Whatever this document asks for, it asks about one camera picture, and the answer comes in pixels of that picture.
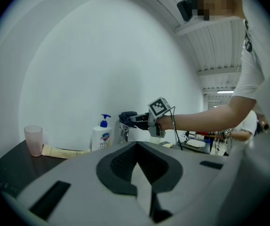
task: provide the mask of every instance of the person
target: person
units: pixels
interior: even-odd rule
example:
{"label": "person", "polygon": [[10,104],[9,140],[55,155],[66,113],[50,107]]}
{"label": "person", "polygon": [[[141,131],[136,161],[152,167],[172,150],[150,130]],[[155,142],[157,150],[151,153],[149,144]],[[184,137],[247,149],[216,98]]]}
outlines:
{"label": "person", "polygon": [[231,149],[238,145],[249,145],[253,142],[253,136],[257,127],[257,116],[250,111],[248,116],[235,128],[226,134],[227,149],[224,156],[228,156]]}
{"label": "person", "polygon": [[[227,104],[201,113],[175,115],[175,127],[201,132],[237,127],[252,109],[263,114],[257,100],[262,106],[270,100],[270,91],[260,97],[257,90],[268,87],[266,82],[270,82],[270,17],[257,0],[192,0],[192,3],[196,3],[198,16],[206,20],[227,16],[244,19],[246,35],[241,58],[242,73]],[[269,106],[264,108],[266,117],[270,119]],[[158,118],[156,123],[162,130],[174,129],[169,116]]]}
{"label": "person", "polygon": [[268,124],[265,124],[265,125],[263,126],[263,132],[264,132],[264,133],[267,133],[269,129],[270,129],[270,127],[269,127]]}
{"label": "person", "polygon": [[261,133],[262,133],[262,125],[257,117],[256,131],[255,131],[254,135],[256,136],[256,135],[261,134]]}

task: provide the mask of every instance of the table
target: table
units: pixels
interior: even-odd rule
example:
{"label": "table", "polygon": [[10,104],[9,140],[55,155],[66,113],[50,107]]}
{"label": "table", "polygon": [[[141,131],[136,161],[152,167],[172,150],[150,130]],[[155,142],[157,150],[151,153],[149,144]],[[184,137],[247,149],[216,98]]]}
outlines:
{"label": "table", "polygon": [[[185,151],[191,151],[191,152],[196,152],[196,153],[210,154],[210,151],[211,151],[211,145],[209,142],[207,142],[204,147],[194,147],[194,146],[188,145],[187,142],[181,143],[181,146],[183,149],[185,149]],[[180,146],[178,145],[173,145],[172,148],[180,150]]]}
{"label": "table", "polygon": [[211,138],[217,138],[217,139],[223,139],[221,136],[214,136],[214,135],[204,135],[204,134],[199,134],[199,133],[196,133],[197,135],[201,135],[201,136],[205,136],[205,137],[211,137]]}
{"label": "table", "polygon": [[17,197],[32,181],[65,160],[43,155],[33,157],[23,141],[0,158],[0,190]]}

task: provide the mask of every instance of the white wall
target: white wall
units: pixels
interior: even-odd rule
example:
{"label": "white wall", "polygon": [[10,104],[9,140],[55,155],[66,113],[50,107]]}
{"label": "white wall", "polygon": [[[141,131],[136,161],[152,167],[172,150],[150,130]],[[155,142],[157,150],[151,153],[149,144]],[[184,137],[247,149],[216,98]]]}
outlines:
{"label": "white wall", "polygon": [[203,111],[208,110],[208,97],[206,95],[203,96]]}
{"label": "white wall", "polygon": [[15,0],[0,19],[0,157],[20,142],[19,99],[24,77],[46,35],[89,0]]}
{"label": "white wall", "polygon": [[[179,38],[136,0],[91,0],[44,31],[34,43],[28,30],[25,51],[39,48],[23,60],[16,77],[11,72],[13,79],[7,80],[10,71],[3,75],[0,157],[24,140],[23,128],[30,124],[43,128],[45,143],[81,150],[89,148],[101,113],[112,116],[109,125],[117,132],[122,111],[146,112],[147,104],[159,96],[175,105],[176,113],[203,110],[199,81]],[[0,61],[0,69],[5,69],[5,61]],[[6,94],[3,90],[11,83],[13,94]],[[149,134],[134,129],[131,137],[148,140]],[[168,132],[165,140],[174,139]]]}

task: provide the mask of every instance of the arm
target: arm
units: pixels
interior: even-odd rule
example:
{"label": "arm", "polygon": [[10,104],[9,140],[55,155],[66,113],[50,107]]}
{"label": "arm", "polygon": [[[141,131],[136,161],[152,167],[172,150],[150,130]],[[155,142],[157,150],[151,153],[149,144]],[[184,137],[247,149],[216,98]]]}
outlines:
{"label": "arm", "polygon": [[[175,115],[177,130],[185,131],[219,131],[239,125],[254,107],[256,101],[246,97],[233,96],[228,104],[188,115]],[[170,116],[157,120],[162,130],[174,129]]]}
{"label": "arm", "polygon": [[252,133],[247,130],[233,131],[227,133],[227,136],[238,141],[247,141],[251,137]]}

